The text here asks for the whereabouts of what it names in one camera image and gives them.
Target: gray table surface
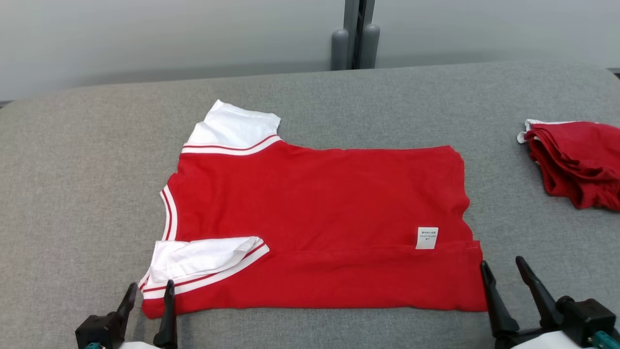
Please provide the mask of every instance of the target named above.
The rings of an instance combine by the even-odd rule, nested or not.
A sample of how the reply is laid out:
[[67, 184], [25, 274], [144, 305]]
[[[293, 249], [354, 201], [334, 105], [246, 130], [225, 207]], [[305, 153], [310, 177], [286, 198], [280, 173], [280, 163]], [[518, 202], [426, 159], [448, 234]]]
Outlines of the gray table surface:
[[[315, 148], [443, 144], [466, 164], [465, 215], [522, 327], [538, 314], [523, 255], [555, 296], [620, 313], [620, 214], [545, 194], [515, 137], [525, 119], [620, 126], [620, 81], [567, 63], [484, 63], [97, 86], [0, 110], [2, 346], [75, 348], [74, 329], [114, 310], [161, 237], [158, 196], [217, 98], [282, 118]], [[128, 340], [158, 321], [138, 309]], [[418, 309], [219, 309], [179, 317], [181, 348], [490, 348], [486, 313]]]

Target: folded red garment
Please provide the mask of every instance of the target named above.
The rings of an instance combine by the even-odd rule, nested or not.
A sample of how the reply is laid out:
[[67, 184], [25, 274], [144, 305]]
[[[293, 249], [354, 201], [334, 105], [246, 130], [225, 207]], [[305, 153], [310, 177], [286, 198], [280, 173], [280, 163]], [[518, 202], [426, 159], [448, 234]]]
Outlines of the folded red garment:
[[517, 137], [529, 142], [530, 157], [552, 196], [568, 197], [576, 208], [620, 211], [620, 129], [595, 122], [527, 120]]

